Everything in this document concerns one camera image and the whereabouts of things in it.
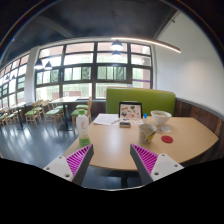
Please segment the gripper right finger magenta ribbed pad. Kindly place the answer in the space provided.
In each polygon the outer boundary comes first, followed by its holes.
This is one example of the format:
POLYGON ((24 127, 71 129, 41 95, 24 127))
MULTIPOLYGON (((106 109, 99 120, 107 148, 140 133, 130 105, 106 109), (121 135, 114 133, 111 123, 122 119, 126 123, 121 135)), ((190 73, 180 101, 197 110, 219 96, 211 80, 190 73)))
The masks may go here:
POLYGON ((159 180, 183 169, 183 166, 167 154, 155 154, 138 145, 130 145, 130 154, 138 169, 143 185, 159 180))

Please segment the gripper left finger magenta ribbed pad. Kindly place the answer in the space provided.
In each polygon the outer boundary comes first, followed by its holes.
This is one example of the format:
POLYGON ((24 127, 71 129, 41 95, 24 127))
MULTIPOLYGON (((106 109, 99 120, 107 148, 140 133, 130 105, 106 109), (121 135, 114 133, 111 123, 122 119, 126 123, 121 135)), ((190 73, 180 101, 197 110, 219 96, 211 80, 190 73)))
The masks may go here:
POLYGON ((93 145, 90 144, 68 156, 56 157, 44 170, 81 186, 93 155, 93 145))

